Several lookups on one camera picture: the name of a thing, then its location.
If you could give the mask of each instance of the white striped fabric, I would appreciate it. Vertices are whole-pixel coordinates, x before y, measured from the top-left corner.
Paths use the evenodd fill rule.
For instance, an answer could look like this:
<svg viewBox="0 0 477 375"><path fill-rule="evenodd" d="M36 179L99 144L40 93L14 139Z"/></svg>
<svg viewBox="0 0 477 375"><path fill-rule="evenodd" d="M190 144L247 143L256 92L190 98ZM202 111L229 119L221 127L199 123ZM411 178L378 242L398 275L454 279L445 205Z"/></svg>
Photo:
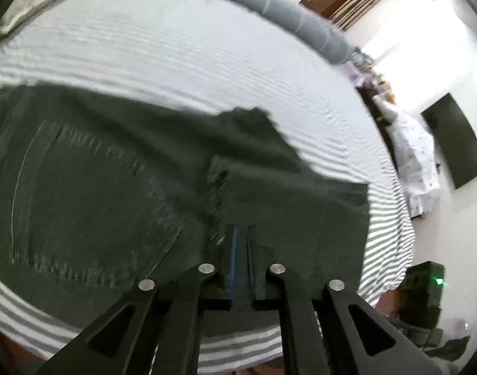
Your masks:
<svg viewBox="0 0 477 375"><path fill-rule="evenodd" d="M369 182L359 294L375 305L412 262L405 198L357 93L311 48L243 7L226 0L64 0L0 44L0 87L38 81L209 113L266 109L316 172ZM0 330L44 358L80 331L1 282ZM280 354L277 327L208 339L199 373L245 368Z"/></svg>

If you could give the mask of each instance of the wall-mounted television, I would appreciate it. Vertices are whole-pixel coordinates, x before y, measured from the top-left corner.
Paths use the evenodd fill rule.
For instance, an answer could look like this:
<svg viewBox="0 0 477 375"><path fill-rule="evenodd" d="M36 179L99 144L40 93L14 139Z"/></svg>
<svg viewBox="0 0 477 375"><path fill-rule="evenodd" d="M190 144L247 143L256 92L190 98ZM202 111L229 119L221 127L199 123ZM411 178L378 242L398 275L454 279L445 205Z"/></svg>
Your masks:
<svg viewBox="0 0 477 375"><path fill-rule="evenodd" d="M477 137L453 97L442 97L422 116L445 157L455 188L476 178Z"/></svg>

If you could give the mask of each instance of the pocket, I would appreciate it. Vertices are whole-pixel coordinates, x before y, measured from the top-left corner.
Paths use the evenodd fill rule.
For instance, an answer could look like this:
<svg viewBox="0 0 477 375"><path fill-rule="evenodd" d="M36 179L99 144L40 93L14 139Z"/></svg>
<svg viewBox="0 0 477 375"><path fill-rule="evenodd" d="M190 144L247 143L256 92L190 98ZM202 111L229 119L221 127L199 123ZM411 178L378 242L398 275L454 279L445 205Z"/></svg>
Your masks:
<svg viewBox="0 0 477 375"><path fill-rule="evenodd" d="M127 288L182 228L154 170L135 150L44 121L18 173L13 262L87 285Z"/></svg>

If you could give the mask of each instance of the silver screw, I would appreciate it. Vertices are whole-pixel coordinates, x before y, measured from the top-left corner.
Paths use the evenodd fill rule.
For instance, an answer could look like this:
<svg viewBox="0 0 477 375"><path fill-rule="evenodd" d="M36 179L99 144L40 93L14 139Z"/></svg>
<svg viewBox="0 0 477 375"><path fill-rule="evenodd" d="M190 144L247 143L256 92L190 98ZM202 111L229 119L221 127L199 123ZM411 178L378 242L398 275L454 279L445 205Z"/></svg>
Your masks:
<svg viewBox="0 0 477 375"><path fill-rule="evenodd" d="M344 289L344 282L342 280L339 280L339 279L333 279L329 282L329 287L332 289L332 290L343 290Z"/></svg>
<svg viewBox="0 0 477 375"><path fill-rule="evenodd" d="M155 288L155 282L151 279L143 279L141 282L139 282L138 288L141 290L152 290Z"/></svg>
<svg viewBox="0 0 477 375"><path fill-rule="evenodd" d="M211 263L203 263L198 267L198 270L202 273L212 273L214 269L214 265Z"/></svg>
<svg viewBox="0 0 477 375"><path fill-rule="evenodd" d="M285 267L281 263L274 263L272 266L270 266L270 271L273 273L284 273Z"/></svg>

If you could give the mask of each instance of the gray cylindrical cushion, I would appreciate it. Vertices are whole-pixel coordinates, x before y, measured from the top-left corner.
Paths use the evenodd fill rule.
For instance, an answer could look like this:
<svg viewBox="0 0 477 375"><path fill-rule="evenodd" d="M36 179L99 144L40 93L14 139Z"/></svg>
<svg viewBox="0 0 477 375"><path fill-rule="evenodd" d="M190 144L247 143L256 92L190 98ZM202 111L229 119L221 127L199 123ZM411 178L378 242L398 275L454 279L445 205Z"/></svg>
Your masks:
<svg viewBox="0 0 477 375"><path fill-rule="evenodd" d="M348 61L353 53L343 34L329 21L288 0L230 0L262 15L296 35L331 64Z"/></svg>

